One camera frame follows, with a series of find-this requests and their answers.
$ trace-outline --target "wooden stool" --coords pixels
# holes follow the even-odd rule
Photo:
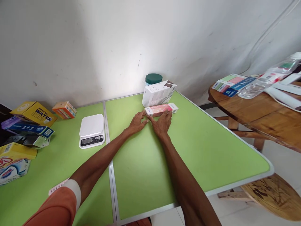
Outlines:
[[[278,174],[241,186],[243,191],[226,191],[220,199],[245,201],[290,221],[301,221],[301,198]]]

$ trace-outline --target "pink box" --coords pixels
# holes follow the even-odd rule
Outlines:
[[[147,107],[144,109],[146,114],[152,117],[161,116],[164,111],[172,111],[172,113],[176,113],[178,108],[174,103],[169,104],[163,104],[163,105],[157,105],[152,107]]]
[[[229,88],[230,86],[235,85],[236,83],[239,83],[240,81],[244,80],[245,78],[241,78],[241,77],[235,77],[227,82],[225,82],[219,89],[218,91],[223,93],[224,91],[226,91],[227,88]]]

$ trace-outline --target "yellow box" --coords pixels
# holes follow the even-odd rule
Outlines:
[[[0,169],[21,159],[35,159],[38,150],[18,143],[9,143],[0,147]]]
[[[57,120],[54,114],[37,101],[26,101],[10,113],[24,121],[48,127]]]

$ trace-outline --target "green tabletop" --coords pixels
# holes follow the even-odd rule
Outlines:
[[[144,109],[141,103],[142,94],[106,102],[110,140]],[[262,155],[182,95],[175,92],[170,103],[179,110],[172,117],[168,133],[207,195],[235,187],[236,182],[247,183],[249,178],[272,174],[272,166]],[[113,165],[120,220],[176,201],[164,153],[151,123],[121,147]]]
[[[104,146],[79,148],[82,118],[103,114],[103,104],[77,109],[74,119],[59,118],[50,145],[38,151],[27,175],[0,187],[1,225],[22,225],[48,197],[48,191],[70,177],[90,156]],[[107,225],[113,223],[108,169],[96,183],[78,210],[73,225]]]

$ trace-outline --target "jar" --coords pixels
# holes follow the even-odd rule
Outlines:
[[[162,82],[162,75],[159,74],[148,74],[145,76],[145,86],[153,85]]]

